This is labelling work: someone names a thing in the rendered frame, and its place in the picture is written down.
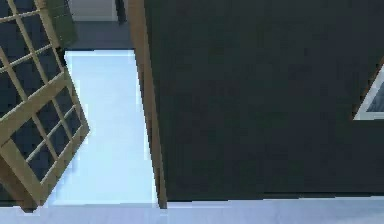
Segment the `green cupboard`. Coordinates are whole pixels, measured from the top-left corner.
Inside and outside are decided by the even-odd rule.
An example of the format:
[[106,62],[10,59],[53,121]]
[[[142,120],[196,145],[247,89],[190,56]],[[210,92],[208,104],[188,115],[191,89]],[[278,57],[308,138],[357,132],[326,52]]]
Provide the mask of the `green cupboard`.
[[60,46],[68,49],[77,41],[69,0],[45,0],[45,4]]

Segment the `tan glass-paned room door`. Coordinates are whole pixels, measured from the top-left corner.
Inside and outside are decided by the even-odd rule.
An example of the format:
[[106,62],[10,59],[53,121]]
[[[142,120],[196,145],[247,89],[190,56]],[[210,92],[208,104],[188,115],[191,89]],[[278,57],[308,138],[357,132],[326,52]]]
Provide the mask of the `tan glass-paned room door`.
[[90,128],[45,0],[0,0],[0,207],[45,204]]

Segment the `tan wooden door frame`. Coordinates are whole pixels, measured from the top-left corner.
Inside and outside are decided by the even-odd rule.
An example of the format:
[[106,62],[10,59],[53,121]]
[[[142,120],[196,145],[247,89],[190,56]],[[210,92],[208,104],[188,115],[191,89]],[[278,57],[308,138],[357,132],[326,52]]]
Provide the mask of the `tan wooden door frame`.
[[127,0],[126,14],[128,15],[131,39],[134,46],[138,70],[141,98],[154,172],[157,203],[160,209],[166,209],[167,195],[147,34],[145,1]]

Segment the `white cabinet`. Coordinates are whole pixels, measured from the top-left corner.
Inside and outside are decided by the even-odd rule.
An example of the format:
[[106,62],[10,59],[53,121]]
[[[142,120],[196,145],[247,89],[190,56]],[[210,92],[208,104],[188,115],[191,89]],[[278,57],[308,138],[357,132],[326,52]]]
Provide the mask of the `white cabinet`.
[[75,21],[117,21],[115,0],[69,0]]

